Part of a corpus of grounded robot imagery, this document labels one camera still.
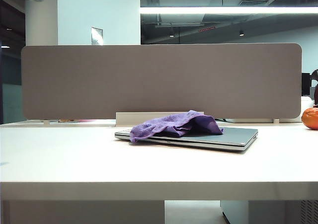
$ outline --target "purple microfiber towel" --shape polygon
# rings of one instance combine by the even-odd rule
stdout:
[[[137,142],[160,132],[181,137],[190,130],[214,135],[223,134],[223,129],[220,130],[212,116],[203,115],[197,111],[190,110],[185,113],[152,119],[134,126],[130,131],[130,140],[131,142]]]

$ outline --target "gray desk divider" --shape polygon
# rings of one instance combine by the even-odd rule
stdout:
[[[297,44],[27,46],[28,119],[113,119],[116,112],[204,111],[216,118],[294,118]]]

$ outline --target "orange pumpkin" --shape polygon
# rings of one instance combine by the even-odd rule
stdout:
[[[310,129],[318,130],[318,108],[308,108],[302,115],[302,122]]]

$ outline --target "white column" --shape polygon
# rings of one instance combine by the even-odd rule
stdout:
[[[58,1],[28,0],[25,3],[26,45],[58,44]]]
[[[91,27],[104,44],[140,44],[140,0],[43,0],[26,3],[27,45],[90,45]]]

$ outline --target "desk surface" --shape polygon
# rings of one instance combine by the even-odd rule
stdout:
[[[318,132],[301,123],[256,128],[243,153],[114,138],[125,128],[1,126],[5,200],[318,199]]]

